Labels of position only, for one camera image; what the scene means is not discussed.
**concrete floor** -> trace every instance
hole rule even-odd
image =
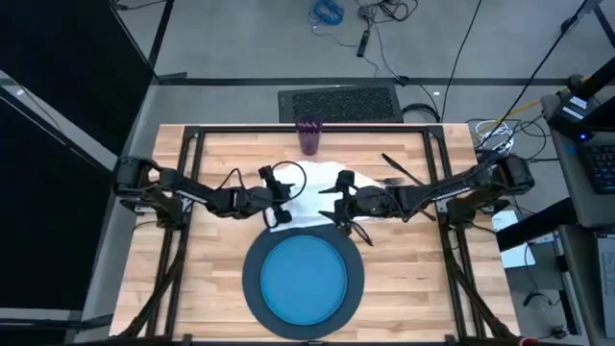
[[[146,2],[122,1],[130,6]],[[353,0],[338,2],[346,9],[342,24],[317,28],[316,31],[333,33],[345,43],[357,44],[364,30],[364,22],[356,15],[357,4]],[[559,24],[574,13],[580,2],[484,1],[455,76],[527,78],[553,44]],[[310,32],[308,11],[311,4],[312,1],[306,0],[178,0],[156,71],[158,74],[186,71],[191,78],[371,77],[373,66],[357,59],[355,49],[339,46],[331,37],[317,37]],[[421,1],[409,20],[382,24],[384,54],[390,66],[396,73],[410,77],[448,78],[476,4],[477,0]],[[145,56],[149,55],[163,6],[159,4],[120,13]],[[615,1],[604,1],[602,8],[615,25]],[[591,74],[614,53],[615,49],[595,15],[589,14],[561,40],[538,77]],[[366,56],[380,67],[377,77],[389,76],[375,35],[370,39]],[[152,86],[144,101],[129,152],[151,155],[157,128],[163,123],[276,123],[277,92],[311,87],[319,86]],[[425,87],[431,94],[440,93],[433,97],[441,110],[445,87]],[[532,86],[518,106],[560,88]],[[520,86],[452,86],[446,122],[502,116],[520,90]],[[402,107],[413,102],[430,102],[417,86],[397,86],[397,92]],[[612,95],[615,95],[615,87],[608,87],[601,98]],[[539,112],[539,108],[532,108],[515,115],[515,118],[530,120]],[[405,115],[405,122],[430,121],[418,112]],[[543,121],[539,123],[546,129]],[[541,138],[521,134],[515,140],[513,152],[522,157],[531,156],[542,143]],[[550,140],[539,157],[554,157]],[[522,207],[538,211],[568,196],[557,162],[533,164],[531,171],[536,187],[518,198]],[[121,208],[115,210],[109,229],[130,230],[134,217]],[[119,288],[125,262],[125,258],[117,254],[127,251],[130,234],[119,232],[109,237],[101,253],[102,256],[108,254],[110,261],[92,281],[90,296],[94,298],[88,301],[84,318],[110,313],[114,308],[117,295],[113,292]],[[548,250],[538,248],[535,253],[539,264],[535,266],[537,277],[558,275],[549,264],[553,256]],[[525,271],[509,270],[507,275],[523,335],[544,336],[551,332],[552,326],[563,323],[561,307],[544,307],[538,301],[527,308],[522,307],[521,302],[531,288]],[[578,342],[578,339],[567,338],[563,342]]]

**yellow cable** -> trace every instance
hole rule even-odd
[[[588,79],[588,78],[589,78],[589,77],[583,77],[582,81],[583,81],[583,82],[585,82],[585,81],[587,81],[587,79]],[[564,87],[564,88],[563,88],[563,89],[561,89],[560,91],[561,91],[561,92],[563,92],[563,91],[566,91],[566,90],[568,90],[568,88],[567,88],[567,87]],[[519,113],[519,112],[525,111],[525,110],[530,109],[530,108],[532,108],[532,107],[534,107],[534,106],[536,106],[536,105],[538,105],[538,104],[540,104],[540,100],[531,101],[531,102],[529,102],[529,103],[527,103],[527,104],[525,104],[525,105],[521,106],[521,107],[520,107],[520,108],[518,108],[518,109],[515,109],[515,110],[510,111],[510,113],[508,114],[508,116],[511,116],[512,114],[516,114],[516,113]],[[484,134],[486,131],[489,131],[489,130],[493,129],[493,128],[496,126],[496,124],[498,124],[498,123],[500,122],[500,120],[502,120],[502,118],[503,118],[503,116],[501,116],[501,117],[499,117],[499,118],[496,118],[496,119],[495,119],[496,121],[495,121],[495,122],[493,122],[493,123],[491,123],[491,124],[486,124],[486,125],[485,125],[482,129],[480,129],[480,131],[478,131],[478,132],[477,132],[477,134],[478,134],[478,135],[482,135],[482,134]]]

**white cloth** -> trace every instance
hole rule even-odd
[[[299,161],[307,175],[307,184],[304,191],[299,197],[282,205],[284,210],[290,211],[292,215],[292,221],[286,224],[281,224],[276,228],[271,229],[271,232],[283,231],[292,228],[310,227],[324,224],[330,224],[332,221],[321,215],[318,211],[333,211],[333,204],[335,200],[342,198],[342,193],[318,193],[327,188],[335,186],[335,180],[337,179],[337,173],[341,170],[347,169],[342,164],[337,162],[312,162],[312,161]],[[295,165],[289,165],[284,168],[276,169],[274,171],[276,179],[284,184],[294,184],[290,189],[290,196],[294,196],[301,189],[304,183],[304,176],[301,173],[299,167]],[[368,185],[379,185],[375,181],[365,177],[364,175],[355,172],[355,185],[357,187],[364,187]],[[273,216],[273,211],[267,210],[267,220],[270,225],[276,223]]]

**blue cable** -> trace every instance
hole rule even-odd
[[[323,23],[338,25],[344,19],[344,8],[337,5],[334,0],[316,0],[309,17],[314,20],[312,25]]]

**wooden table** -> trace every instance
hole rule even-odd
[[[464,124],[443,127],[453,173],[476,164],[468,127]],[[177,167],[184,129],[184,125],[160,126],[153,155],[160,165]],[[435,140],[432,145],[441,178]],[[261,185],[257,169],[283,160],[337,161],[374,180],[402,177],[381,159],[381,153],[388,154],[421,181],[430,180],[423,139],[416,134],[322,134],[317,155],[305,157],[295,134],[228,133],[206,135],[199,182],[218,186],[238,167],[247,186]],[[188,167],[192,157],[188,155]],[[229,184],[237,185],[236,177]],[[428,211],[434,213],[433,207]],[[137,222],[152,219],[153,216],[139,217]],[[487,216],[479,216],[475,221],[491,228]],[[369,247],[357,235],[352,235],[364,261],[363,298],[351,321],[324,339],[443,341],[444,334],[454,334],[451,297],[436,223],[419,213],[407,224],[386,219],[365,221],[362,225],[375,243]],[[246,252],[262,230],[260,215],[242,221],[220,219],[204,207],[196,206],[174,338],[193,334],[196,340],[280,340],[252,315],[241,286]],[[466,234],[480,295],[517,334],[515,312],[495,236],[478,229],[468,230]],[[162,235],[163,230],[152,224],[135,230],[111,334],[125,329],[149,298]],[[454,235],[451,242],[456,244]],[[468,332],[473,334],[468,302],[461,288],[460,291]],[[162,331],[165,307],[163,300],[158,334]]]

